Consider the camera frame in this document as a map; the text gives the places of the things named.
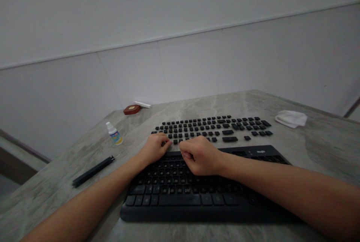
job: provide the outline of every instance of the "space bar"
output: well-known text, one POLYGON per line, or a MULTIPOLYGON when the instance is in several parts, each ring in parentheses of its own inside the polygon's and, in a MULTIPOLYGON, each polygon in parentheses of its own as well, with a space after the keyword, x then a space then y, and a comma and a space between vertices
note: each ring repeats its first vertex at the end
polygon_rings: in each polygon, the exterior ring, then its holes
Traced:
POLYGON ((160 195, 159 206, 199 206, 200 196, 194 195, 160 195))

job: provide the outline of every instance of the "hand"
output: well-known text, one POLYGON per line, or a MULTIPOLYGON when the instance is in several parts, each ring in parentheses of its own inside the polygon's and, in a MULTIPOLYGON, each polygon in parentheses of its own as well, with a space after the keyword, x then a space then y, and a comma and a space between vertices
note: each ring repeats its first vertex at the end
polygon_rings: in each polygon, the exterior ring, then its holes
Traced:
POLYGON ((137 154, 137 157, 146 166, 152 164, 164 156, 166 150, 171 146, 173 142, 164 133, 151 134, 146 141, 146 144, 137 154))
POLYGON ((213 146, 205 137, 182 141, 181 154, 194 175, 218 175, 222 167, 223 152, 213 146))

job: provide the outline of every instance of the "spray bottle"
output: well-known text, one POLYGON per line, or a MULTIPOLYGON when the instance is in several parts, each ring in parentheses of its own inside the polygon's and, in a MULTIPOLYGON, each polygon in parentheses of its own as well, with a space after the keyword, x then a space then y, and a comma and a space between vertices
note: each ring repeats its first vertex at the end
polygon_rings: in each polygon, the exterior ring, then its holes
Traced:
POLYGON ((108 127, 109 134, 115 145, 120 145, 123 142, 123 138, 120 136, 117 129, 114 128, 114 126, 110 122, 106 122, 106 126, 108 127))

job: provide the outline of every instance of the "gray marble surface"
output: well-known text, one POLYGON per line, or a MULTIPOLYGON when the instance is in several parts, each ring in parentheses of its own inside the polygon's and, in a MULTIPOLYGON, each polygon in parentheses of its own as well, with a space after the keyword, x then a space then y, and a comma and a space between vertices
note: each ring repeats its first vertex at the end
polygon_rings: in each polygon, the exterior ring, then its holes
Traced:
MULTIPOLYGON (((114 111, 91 129, 71 149, 57 157, 32 179, 0 203, 0 241, 18 241, 76 194, 106 176, 135 155, 156 125, 163 121, 232 115, 261 117, 273 126, 271 137, 244 140, 216 147, 273 145, 293 165, 315 170, 360 185, 360 123, 310 108, 258 90, 154 105, 125 116, 114 111), (305 113, 305 127, 288 128, 275 122, 282 110, 305 113), (115 146, 105 123, 112 122, 124 137, 115 146), (71 181, 110 155, 120 156, 101 173, 72 188, 71 181)), ((171 151, 178 151, 173 145, 171 151)), ((89 241, 325 241, 307 225, 159 224, 126 223, 119 219, 125 192, 119 196, 89 241)))

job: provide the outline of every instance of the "white tissue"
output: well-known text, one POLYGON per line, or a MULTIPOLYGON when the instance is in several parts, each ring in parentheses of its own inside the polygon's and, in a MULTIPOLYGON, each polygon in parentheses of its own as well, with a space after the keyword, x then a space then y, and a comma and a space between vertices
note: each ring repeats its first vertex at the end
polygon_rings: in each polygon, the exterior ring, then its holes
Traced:
POLYGON ((285 126, 288 126, 290 128, 296 128, 297 126, 305 126, 307 119, 308 117, 303 113, 288 110, 280 111, 275 117, 275 120, 277 122, 284 124, 285 126))

